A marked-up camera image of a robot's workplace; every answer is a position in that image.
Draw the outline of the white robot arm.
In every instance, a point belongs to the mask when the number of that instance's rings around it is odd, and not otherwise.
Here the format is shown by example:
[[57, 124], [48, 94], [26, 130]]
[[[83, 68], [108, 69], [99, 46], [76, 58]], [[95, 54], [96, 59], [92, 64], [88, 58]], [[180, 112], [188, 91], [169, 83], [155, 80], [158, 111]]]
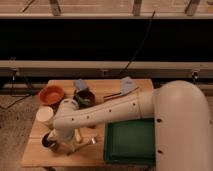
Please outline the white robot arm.
[[213, 171], [213, 116], [204, 93], [187, 81], [168, 82], [86, 109], [64, 109], [53, 125], [65, 132], [149, 117], [155, 119], [156, 171]]

